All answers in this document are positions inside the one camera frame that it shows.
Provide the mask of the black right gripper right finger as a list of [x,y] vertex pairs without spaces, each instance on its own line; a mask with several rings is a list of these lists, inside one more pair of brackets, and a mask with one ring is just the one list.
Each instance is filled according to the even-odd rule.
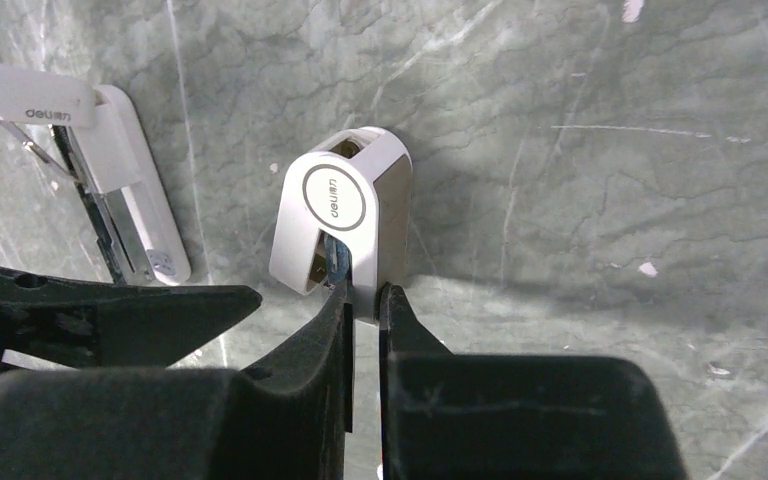
[[457,354],[386,285],[380,325],[387,479],[684,479],[658,391],[611,356]]

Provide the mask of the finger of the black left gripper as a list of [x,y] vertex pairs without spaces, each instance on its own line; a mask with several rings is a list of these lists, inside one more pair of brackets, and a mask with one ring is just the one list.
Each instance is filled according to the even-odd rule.
[[77,369],[170,366],[261,303],[245,285],[128,286],[0,267],[0,372],[7,350]]

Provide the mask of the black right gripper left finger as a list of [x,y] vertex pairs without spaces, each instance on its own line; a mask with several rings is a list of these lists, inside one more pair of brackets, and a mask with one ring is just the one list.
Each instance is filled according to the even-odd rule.
[[340,479],[352,288],[248,367],[0,375],[0,479]]

